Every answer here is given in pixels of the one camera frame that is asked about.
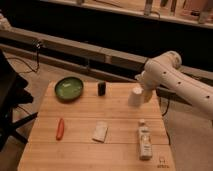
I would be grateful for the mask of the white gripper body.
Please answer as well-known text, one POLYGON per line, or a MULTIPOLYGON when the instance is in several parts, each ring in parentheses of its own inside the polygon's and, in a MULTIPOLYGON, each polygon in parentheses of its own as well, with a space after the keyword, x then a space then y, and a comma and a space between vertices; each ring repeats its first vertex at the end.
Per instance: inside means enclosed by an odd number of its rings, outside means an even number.
POLYGON ((135 79, 138 81, 142 87, 142 99, 144 103, 148 103, 153 95, 153 80, 149 75, 143 71, 141 74, 135 76, 135 79))

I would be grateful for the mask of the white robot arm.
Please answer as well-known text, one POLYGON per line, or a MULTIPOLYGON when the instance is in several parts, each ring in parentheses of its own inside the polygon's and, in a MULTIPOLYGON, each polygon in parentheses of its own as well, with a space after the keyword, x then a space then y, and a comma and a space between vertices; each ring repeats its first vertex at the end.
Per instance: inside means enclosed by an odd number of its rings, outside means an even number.
POLYGON ((141 74, 135 76, 141 87, 148 92, 163 85, 178 96, 197 107, 206 118, 213 120, 213 87, 193 79, 179 68, 181 56, 175 51, 167 51, 149 59, 141 74))

